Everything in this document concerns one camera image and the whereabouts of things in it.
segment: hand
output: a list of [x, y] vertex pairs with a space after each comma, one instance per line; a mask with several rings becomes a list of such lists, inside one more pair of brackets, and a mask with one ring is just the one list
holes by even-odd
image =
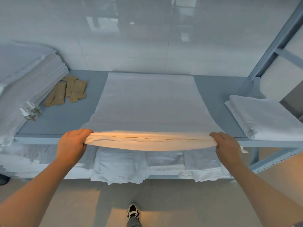
[[91, 129], [83, 128], [66, 132], [59, 140], [56, 160], [73, 167], [86, 150], [85, 139], [93, 132]]
[[210, 136], [218, 143], [216, 154], [220, 162], [228, 169], [231, 166], [242, 164], [241, 147], [237, 140], [225, 133], [210, 133]]

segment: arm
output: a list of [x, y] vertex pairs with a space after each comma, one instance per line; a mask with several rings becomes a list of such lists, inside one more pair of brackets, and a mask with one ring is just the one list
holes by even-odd
[[85, 139], [93, 131], [69, 131], [59, 140], [56, 159], [33, 180], [0, 205], [0, 225], [38, 227], [57, 190], [71, 168], [81, 159]]
[[261, 179], [241, 161], [241, 148], [225, 133], [210, 134], [220, 162], [236, 179], [264, 227], [291, 227], [303, 221], [303, 207]]

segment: gray shelf surface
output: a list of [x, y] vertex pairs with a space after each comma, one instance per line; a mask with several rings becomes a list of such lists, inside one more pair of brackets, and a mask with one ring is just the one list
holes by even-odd
[[[95, 112], [108, 72], [71, 70], [71, 75], [88, 81], [87, 99], [75, 103], [68, 100], [63, 105], [44, 107], [40, 118], [27, 121], [15, 136], [16, 141], [26, 144], [57, 144], [67, 131], [79, 129]], [[224, 102], [230, 95], [264, 99], [260, 90], [245, 77], [194, 76], [197, 88], [214, 121], [225, 133], [236, 137], [242, 146], [256, 147], [301, 147], [303, 142], [273, 142], [248, 139], [239, 127]]]

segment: person's left hand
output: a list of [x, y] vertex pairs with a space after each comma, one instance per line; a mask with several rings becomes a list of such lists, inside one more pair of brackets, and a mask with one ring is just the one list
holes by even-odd
[[73, 167], [86, 150], [85, 139], [93, 132], [83, 128], [66, 132], [59, 140], [56, 160]]

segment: sneaker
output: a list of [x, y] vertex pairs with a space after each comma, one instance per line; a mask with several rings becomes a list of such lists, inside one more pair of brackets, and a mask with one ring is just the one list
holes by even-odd
[[138, 209], [137, 205], [135, 203], [131, 203], [127, 210], [127, 220], [129, 220], [133, 216], [139, 219], [139, 215], [140, 210]]

